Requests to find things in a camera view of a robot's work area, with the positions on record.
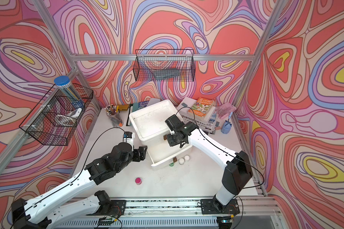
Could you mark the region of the white bottom drawer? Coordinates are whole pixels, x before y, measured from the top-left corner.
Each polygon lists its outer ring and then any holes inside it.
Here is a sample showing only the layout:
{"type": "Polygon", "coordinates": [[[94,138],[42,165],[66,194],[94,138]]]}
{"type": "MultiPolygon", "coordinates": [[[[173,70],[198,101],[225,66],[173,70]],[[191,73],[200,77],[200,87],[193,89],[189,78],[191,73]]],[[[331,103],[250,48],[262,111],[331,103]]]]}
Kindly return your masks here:
{"type": "Polygon", "coordinates": [[[192,146],[189,144],[184,145],[182,148],[180,148],[179,144],[170,147],[168,141],[164,140],[163,137],[150,141],[147,143],[147,147],[147,153],[152,161],[152,170],[164,168],[173,163],[174,159],[179,160],[192,150],[192,146]]]}

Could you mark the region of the magenta paint can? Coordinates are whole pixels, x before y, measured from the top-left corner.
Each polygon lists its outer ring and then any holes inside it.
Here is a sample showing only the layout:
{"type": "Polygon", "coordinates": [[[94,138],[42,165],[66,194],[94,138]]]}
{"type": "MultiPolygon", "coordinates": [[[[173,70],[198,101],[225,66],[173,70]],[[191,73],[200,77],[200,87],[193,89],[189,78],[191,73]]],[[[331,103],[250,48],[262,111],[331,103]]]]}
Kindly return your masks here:
{"type": "Polygon", "coordinates": [[[141,184],[142,184],[141,178],[140,178],[140,177],[137,177],[137,178],[135,179],[135,183],[136,183],[137,185],[141,185],[141,184]]]}

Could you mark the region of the white drawer cabinet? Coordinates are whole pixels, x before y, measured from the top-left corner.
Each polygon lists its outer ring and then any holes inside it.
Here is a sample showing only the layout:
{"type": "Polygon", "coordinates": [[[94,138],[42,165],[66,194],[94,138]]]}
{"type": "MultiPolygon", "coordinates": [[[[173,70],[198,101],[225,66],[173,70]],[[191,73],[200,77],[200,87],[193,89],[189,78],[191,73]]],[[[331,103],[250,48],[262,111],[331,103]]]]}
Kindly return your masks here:
{"type": "Polygon", "coordinates": [[[170,133],[165,121],[176,113],[174,104],[170,100],[163,100],[132,112],[129,119],[141,144],[148,146],[162,142],[163,137],[170,133]]]}

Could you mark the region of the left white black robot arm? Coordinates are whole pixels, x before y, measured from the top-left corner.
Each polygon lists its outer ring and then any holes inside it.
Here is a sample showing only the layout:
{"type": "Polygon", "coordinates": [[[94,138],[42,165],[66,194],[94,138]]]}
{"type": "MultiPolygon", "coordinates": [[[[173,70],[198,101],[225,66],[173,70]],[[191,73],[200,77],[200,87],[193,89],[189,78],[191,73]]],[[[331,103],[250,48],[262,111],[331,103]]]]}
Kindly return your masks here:
{"type": "Polygon", "coordinates": [[[121,142],[113,147],[111,153],[93,160],[56,188],[29,200],[20,198],[14,201],[11,205],[11,228],[54,229],[85,215],[122,215],[121,207],[104,190],[76,202],[68,201],[113,178],[131,162],[143,161],[147,149],[147,146],[134,149],[131,144],[121,142]]]}

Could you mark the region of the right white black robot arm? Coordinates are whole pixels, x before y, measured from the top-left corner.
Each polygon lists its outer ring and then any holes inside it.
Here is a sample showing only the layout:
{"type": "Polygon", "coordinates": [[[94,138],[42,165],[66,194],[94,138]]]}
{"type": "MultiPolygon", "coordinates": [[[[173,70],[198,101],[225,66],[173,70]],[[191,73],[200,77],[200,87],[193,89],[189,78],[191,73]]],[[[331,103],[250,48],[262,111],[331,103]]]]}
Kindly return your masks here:
{"type": "Polygon", "coordinates": [[[198,125],[192,122],[185,124],[175,114],[165,123],[170,129],[170,134],[166,135],[170,147],[179,145],[182,148],[189,144],[204,152],[224,170],[222,187],[212,199],[214,208],[222,211],[253,176],[248,154],[224,147],[200,130],[198,125]]]}

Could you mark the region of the white book with grey patch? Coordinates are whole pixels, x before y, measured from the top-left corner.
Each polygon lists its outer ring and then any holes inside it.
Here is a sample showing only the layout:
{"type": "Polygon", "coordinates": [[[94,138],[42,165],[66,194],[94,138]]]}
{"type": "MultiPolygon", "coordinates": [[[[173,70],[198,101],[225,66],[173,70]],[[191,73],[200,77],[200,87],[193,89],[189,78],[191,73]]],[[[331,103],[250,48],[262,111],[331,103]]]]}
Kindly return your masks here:
{"type": "Polygon", "coordinates": [[[195,115],[192,115],[191,113],[188,112],[189,109],[191,108],[191,106],[195,103],[195,101],[196,100],[192,99],[192,98],[188,98],[188,97],[184,98],[183,101],[177,107],[178,113],[181,116],[184,115],[184,116],[193,118],[196,121],[207,123],[209,121],[210,117],[212,116],[212,114],[215,112],[216,107],[213,105],[213,107],[211,108],[211,110],[209,111],[209,113],[207,114],[205,119],[200,120],[200,119],[196,118],[195,115]]]}

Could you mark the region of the orange cover book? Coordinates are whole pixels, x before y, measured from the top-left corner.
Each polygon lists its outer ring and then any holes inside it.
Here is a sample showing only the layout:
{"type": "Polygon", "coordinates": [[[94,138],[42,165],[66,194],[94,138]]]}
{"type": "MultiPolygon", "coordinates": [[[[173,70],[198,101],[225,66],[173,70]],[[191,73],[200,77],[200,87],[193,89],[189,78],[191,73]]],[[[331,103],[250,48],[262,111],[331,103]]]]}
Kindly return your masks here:
{"type": "Polygon", "coordinates": [[[214,100],[200,97],[195,101],[188,112],[195,115],[196,118],[203,120],[213,107],[214,103],[214,100]]]}

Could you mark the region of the newspaper stack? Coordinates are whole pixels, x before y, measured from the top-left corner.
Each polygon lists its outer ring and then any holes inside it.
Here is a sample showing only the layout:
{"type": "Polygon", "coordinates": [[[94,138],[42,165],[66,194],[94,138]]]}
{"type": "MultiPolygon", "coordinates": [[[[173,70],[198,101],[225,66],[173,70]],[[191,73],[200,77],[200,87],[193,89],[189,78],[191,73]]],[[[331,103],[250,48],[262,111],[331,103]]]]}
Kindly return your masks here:
{"type": "Polygon", "coordinates": [[[182,116],[183,120],[185,123],[187,122],[192,122],[196,123],[200,129],[203,131],[209,133],[209,134],[215,134],[216,133],[216,122],[217,122],[217,114],[214,112],[212,116],[210,117],[209,121],[207,123],[203,123],[200,121],[195,121],[193,118],[187,117],[187,116],[182,116]]]}

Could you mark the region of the dark books behind cabinet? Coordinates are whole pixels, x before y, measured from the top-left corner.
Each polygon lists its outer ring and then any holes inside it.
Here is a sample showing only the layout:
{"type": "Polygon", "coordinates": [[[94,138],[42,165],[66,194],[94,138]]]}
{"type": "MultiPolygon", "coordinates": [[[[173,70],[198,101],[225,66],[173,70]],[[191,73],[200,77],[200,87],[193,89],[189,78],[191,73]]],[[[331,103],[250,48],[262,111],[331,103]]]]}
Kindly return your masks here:
{"type": "Polygon", "coordinates": [[[118,106],[118,111],[126,111],[130,110],[130,112],[135,112],[137,110],[143,109],[147,106],[151,106],[155,103],[160,102],[160,99],[157,98],[151,98],[149,101],[143,101],[143,102],[138,102],[138,103],[133,103],[131,105],[119,105],[118,106]]]}

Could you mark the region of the mesh pencil cup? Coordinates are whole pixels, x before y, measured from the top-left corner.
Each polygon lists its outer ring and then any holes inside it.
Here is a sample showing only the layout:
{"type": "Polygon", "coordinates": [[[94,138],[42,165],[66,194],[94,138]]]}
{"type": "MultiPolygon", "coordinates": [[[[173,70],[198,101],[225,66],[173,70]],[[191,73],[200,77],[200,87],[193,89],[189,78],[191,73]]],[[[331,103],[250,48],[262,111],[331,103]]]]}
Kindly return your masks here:
{"type": "Polygon", "coordinates": [[[108,105],[105,107],[106,115],[114,127],[123,127],[123,121],[118,111],[118,106],[108,105]]]}

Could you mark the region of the blue small cup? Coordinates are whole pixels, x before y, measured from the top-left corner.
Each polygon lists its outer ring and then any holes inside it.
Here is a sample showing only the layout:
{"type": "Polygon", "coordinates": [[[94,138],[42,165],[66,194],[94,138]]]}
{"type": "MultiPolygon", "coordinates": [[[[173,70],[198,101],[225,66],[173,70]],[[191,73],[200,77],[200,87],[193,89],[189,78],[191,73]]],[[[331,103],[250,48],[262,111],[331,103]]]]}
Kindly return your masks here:
{"type": "Polygon", "coordinates": [[[222,128],[221,128],[221,132],[223,134],[228,134],[232,128],[232,123],[230,122],[230,119],[232,117],[232,114],[233,112],[231,112],[229,115],[228,115],[228,118],[227,120],[223,123],[222,125],[222,128]]]}

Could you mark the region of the pink plastic bag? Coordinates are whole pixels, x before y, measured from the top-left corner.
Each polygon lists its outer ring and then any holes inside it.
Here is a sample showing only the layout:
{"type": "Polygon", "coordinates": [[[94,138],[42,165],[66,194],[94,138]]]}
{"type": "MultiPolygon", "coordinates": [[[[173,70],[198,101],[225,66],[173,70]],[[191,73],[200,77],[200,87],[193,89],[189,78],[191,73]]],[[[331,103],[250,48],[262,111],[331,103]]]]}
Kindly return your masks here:
{"type": "Polygon", "coordinates": [[[230,103],[225,103],[215,109],[217,117],[221,120],[225,119],[227,116],[229,116],[230,113],[236,111],[236,107],[233,106],[230,103]]]}

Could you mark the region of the grey object in basket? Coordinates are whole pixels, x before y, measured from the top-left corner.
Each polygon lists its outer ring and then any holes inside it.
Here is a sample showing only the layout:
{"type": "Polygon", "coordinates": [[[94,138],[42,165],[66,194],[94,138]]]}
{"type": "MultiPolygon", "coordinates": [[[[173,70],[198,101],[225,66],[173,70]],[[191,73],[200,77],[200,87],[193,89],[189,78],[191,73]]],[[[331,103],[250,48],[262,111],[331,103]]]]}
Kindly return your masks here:
{"type": "Polygon", "coordinates": [[[157,69],[152,70],[155,80],[174,80],[180,76],[179,69],[157,69]]]}

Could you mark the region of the green circuit board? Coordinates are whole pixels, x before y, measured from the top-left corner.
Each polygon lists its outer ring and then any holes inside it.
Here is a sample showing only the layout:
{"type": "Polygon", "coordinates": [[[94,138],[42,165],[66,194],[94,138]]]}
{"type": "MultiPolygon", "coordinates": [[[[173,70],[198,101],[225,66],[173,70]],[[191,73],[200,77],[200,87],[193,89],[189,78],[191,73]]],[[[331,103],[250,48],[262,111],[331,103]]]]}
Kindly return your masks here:
{"type": "Polygon", "coordinates": [[[100,226],[118,225],[118,219],[116,218],[100,218],[97,222],[97,228],[100,226]]]}

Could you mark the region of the white object in left basket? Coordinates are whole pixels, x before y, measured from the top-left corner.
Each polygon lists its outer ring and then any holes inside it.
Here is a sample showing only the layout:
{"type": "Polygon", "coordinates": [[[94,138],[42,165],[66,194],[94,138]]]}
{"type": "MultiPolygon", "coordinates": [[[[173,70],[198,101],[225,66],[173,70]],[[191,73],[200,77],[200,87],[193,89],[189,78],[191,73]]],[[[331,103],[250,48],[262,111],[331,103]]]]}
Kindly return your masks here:
{"type": "Polygon", "coordinates": [[[80,116],[82,108],[78,108],[67,115],[57,114],[54,118],[55,123],[60,127],[73,127],[80,116]]]}

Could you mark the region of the blue lid pencil tube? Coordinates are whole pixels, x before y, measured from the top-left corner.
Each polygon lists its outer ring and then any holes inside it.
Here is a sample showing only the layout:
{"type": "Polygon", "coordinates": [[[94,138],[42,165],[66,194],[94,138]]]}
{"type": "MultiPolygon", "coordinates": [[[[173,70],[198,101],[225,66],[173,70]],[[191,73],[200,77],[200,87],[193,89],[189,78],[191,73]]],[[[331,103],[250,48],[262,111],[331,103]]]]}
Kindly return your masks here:
{"type": "Polygon", "coordinates": [[[84,102],[68,76],[62,75],[54,79],[54,83],[69,98],[75,109],[84,109],[84,102]]]}

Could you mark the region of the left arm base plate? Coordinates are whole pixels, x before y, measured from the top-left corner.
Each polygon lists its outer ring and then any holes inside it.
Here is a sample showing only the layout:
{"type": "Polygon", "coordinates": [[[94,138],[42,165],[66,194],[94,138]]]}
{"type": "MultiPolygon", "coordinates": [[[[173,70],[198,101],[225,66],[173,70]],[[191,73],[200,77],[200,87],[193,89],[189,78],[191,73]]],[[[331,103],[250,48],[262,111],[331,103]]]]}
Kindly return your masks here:
{"type": "Polygon", "coordinates": [[[122,216],[126,209],[126,203],[127,201],[121,199],[100,201],[99,209],[88,216],[122,216]]]}

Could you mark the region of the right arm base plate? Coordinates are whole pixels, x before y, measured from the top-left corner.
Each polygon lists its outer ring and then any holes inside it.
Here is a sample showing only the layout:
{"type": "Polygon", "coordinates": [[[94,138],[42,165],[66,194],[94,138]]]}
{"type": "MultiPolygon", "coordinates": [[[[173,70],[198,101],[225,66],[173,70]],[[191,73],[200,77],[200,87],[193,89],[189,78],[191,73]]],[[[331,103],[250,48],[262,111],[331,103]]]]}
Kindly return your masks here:
{"type": "Polygon", "coordinates": [[[203,215],[229,214],[236,216],[240,213],[239,204],[235,198],[231,199],[227,205],[222,205],[215,198],[200,199],[198,206],[203,215]]]}

